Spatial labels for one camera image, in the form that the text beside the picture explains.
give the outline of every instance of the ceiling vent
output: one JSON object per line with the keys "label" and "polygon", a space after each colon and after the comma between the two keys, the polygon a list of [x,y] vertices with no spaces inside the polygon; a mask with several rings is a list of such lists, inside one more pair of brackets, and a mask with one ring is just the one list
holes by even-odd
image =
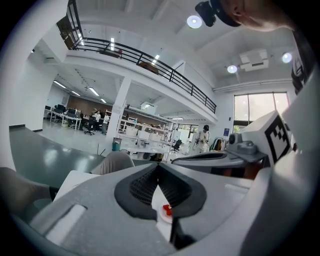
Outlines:
{"label": "ceiling vent", "polygon": [[242,65],[240,68],[246,72],[262,70],[269,67],[267,50],[259,49],[245,52],[240,55]]}

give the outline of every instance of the white lab coat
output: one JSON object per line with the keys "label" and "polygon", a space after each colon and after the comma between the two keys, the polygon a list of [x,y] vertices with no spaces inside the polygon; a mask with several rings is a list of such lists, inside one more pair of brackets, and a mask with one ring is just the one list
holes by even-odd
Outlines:
{"label": "white lab coat", "polygon": [[207,131],[206,133],[204,133],[203,131],[200,131],[197,136],[196,139],[199,140],[199,143],[196,147],[196,154],[201,154],[201,153],[206,153],[209,152],[209,145],[208,142],[210,140],[210,132]]}

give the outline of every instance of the ceiling light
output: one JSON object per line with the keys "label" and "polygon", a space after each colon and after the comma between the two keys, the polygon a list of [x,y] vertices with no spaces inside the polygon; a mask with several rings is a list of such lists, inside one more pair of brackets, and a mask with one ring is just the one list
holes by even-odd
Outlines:
{"label": "ceiling light", "polygon": [[235,65],[231,65],[231,66],[228,66],[227,70],[229,73],[234,74],[237,72],[238,68]]}
{"label": "ceiling light", "polygon": [[192,15],[186,20],[186,23],[190,28],[198,29],[202,25],[202,19],[196,15]]}
{"label": "ceiling light", "polygon": [[95,89],[93,89],[92,87],[89,87],[89,89],[90,89],[91,92],[93,92],[96,96],[100,96],[100,95],[95,91]]}
{"label": "ceiling light", "polygon": [[84,43],[84,41],[82,40],[82,35],[81,35],[80,33],[78,34],[78,37],[79,37],[79,40],[81,40],[81,42],[80,42],[81,45],[84,46],[85,43]]}
{"label": "ceiling light", "polygon": [[282,55],[282,61],[283,61],[284,63],[289,63],[291,60],[292,60],[292,55],[291,55],[291,53],[286,52],[286,53],[284,53],[284,54]]}
{"label": "ceiling light", "polygon": [[159,57],[160,57],[160,55],[159,54],[157,54],[155,57],[154,57],[154,60],[152,61],[152,65],[154,65],[154,64],[156,64],[156,62],[157,62],[157,59],[159,59]]}
{"label": "ceiling light", "polygon": [[56,80],[54,80],[53,82],[56,83],[58,86],[61,86],[63,89],[66,89],[66,87],[64,85],[62,85],[61,83],[57,82]]}
{"label": "ceiling light", "polygon": [[73,94],[81,96],[79,93],[76,93],[75,91],[72,91]]}
{"label": "ceiling light", "polygon": [[111,37],[111,42],[112,42],[112,44],[110,45],[111,46],[111,51],[113,51],[115,48],[115,44],[114,44],[114,42],[115,42],[115,39],[113,38],[113,37]]}

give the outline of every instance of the black metal railing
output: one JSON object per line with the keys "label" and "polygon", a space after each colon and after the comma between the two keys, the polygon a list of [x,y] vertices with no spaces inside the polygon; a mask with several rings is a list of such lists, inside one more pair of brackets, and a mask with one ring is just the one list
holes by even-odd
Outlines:
{"label": "black metal railing", "polygon": [[210,98],[208,98],[196,85],[194,85],[190,80],[188,80],[172,67],[168,66],[160,60],[155,59],[155,56],[151,56],[145,52],[121,43],[111,42],[103,39],[85,37],[83,39],[83,44],[84,45],[81,45],[81,43],[79,42],[74,47],[74,50],[96,52],[135,63],[137,66],[149,70],[154,74],[161,76],[167,79],[169,82],[179,86],[188,94],[203,103],[213,113],[216,112],[216,104]]}
{"label": "black metal railing", "polygon": [[83,38],[75,0],[69,0],[66,17],[57,23],[61,36],[70,50],[91,51],[126,60],[179,86],[192,97],[203,103],[213,113],[217,105],[206,96],[195,84],[178,71],[138,49],[130,46],[98,38]]}

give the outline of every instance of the red object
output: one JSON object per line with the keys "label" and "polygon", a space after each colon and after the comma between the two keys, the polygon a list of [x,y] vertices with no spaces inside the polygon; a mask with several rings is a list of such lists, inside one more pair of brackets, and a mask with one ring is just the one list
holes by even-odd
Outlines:
{"label": "red object", "polygon": [[172,210],[171,210],[171,209],[167,210],[167,211],[166,211],[166,215],[172,216]]}
{"label": "red object", "polygon": [[166,211],[166,215],[172,216],[172,208],[171,208],[170,204],[165,204],[163,206],[163,209]]}

